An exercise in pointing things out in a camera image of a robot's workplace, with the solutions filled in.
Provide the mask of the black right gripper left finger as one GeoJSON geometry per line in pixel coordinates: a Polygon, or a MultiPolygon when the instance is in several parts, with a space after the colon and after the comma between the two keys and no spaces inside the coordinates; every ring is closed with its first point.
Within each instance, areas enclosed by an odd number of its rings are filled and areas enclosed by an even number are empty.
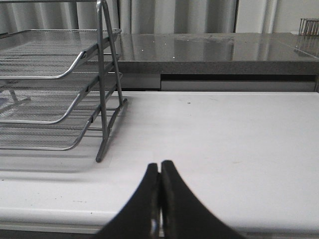
{"type": "Polygon", "coordinates": [[[160,234],[160,174],[151,163],[128,202],[93,238],[158,239],[160,234]]]}

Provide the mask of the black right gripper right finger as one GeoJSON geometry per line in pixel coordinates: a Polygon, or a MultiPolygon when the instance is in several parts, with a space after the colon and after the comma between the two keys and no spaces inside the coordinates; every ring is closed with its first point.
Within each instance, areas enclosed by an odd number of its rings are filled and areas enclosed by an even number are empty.
{"type": "Polygon", "coordinates": [[[192,193],[174,163],[161,163],[163,229],[167,239],[243,239],[192,193]]]}

